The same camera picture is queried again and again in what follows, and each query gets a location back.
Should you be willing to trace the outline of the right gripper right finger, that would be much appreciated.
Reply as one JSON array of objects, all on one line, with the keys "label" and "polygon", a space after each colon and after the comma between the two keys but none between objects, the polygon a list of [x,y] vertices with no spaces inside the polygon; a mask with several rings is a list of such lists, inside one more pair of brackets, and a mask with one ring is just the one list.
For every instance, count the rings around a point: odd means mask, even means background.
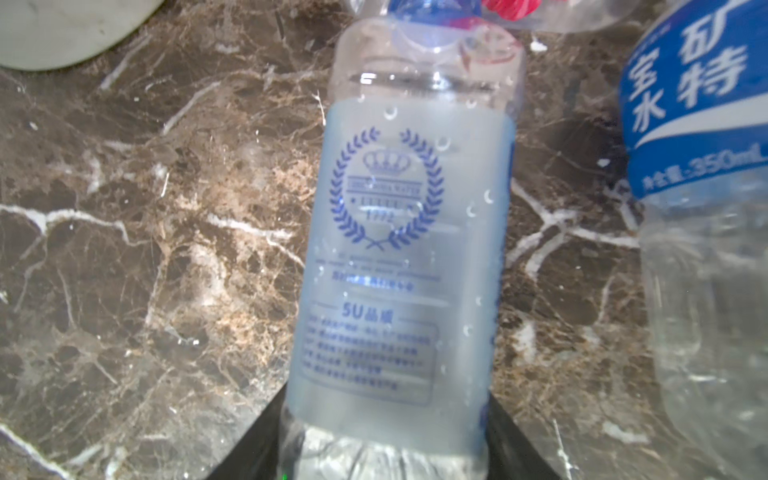
[{"label": "right gripper right finger", "polygon": [[488,480],[560,480],[512,417],[491,394],[486,415]]}]

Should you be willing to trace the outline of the blue label bottle white cap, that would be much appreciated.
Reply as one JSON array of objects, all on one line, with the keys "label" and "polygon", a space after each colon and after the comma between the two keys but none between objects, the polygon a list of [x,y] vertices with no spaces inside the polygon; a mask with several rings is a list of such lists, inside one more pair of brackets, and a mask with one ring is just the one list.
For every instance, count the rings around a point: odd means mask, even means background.
[{"label": "blue label bottle white cap", "polygon": [[621,77],[662,400],[730,475],[767,475],[767,5],[678,1]]}]

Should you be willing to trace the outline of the white plastic waste bin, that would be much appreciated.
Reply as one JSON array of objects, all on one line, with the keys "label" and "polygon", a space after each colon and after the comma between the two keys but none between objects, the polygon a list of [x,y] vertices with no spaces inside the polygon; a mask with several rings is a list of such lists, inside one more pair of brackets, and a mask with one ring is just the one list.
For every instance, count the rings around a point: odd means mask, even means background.
[{"label": "white plastic waste bin", "polygon": [[90,59],[139,28],[162,0],[17,0],[1,3],[1,65],[47,71]]}]

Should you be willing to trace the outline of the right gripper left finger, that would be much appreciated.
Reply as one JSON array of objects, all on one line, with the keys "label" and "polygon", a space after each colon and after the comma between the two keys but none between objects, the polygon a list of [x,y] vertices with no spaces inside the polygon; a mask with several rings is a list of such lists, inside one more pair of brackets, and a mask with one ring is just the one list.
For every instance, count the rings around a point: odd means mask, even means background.
[{"label": "right gripper left finger", "polygon": [[207,480],[274,480],[278,478],[280,415],[287,385],[277,392],[255,422]]}]

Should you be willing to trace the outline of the soda water bottle blue cap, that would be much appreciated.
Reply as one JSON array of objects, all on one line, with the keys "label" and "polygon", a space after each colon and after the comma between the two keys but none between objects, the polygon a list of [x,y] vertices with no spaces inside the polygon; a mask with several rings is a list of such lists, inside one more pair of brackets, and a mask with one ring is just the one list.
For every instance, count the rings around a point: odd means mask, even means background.
[{"label": "soda water bottle blue cap", "polygon": [[331,69],[277,474],[483,479],[525,51],[391,1]]}]

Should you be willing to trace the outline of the Fiji bottle blue cap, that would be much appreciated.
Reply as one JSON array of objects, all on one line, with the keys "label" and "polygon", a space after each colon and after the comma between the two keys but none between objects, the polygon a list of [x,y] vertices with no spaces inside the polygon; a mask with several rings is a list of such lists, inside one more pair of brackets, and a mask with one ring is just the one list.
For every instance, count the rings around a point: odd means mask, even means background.
[{"label": "Fiji bottle blue cap", "polygon": [[628,16],[632,0],[566,1],[344,1],[357,18],[385,16],[409,26],[472,30],[495,24],[505,29],[545,33],[600,30]]}]

